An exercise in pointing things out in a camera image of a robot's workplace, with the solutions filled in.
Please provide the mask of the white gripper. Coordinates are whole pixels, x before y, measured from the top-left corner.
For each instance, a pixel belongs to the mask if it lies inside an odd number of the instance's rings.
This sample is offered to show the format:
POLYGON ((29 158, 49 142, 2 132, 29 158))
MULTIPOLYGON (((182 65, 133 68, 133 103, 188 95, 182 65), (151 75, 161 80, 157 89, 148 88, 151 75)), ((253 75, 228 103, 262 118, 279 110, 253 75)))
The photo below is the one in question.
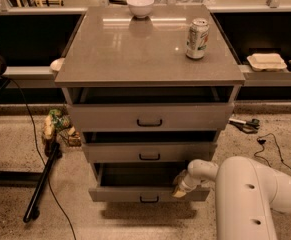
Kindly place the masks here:
POLYGON ((204 179, 201 177, 194 177, 188 170, 180 172, 173 180, 175 189, 172 196, 175 198, 182 198, 186 193, 192 192, 198 185, 201 185, 204 179))

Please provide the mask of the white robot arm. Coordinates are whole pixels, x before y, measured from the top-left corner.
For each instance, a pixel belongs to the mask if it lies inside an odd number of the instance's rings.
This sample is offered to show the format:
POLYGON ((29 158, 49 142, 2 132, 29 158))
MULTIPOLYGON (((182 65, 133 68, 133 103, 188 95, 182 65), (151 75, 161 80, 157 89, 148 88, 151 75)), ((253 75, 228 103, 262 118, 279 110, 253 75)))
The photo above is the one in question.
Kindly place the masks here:
POLYGON ((272 213, 291 213, 291 176, 247 157, 195 159, 175 177, 173 196, 205 181, 215 183, 217 240, 278 240, 272 213))

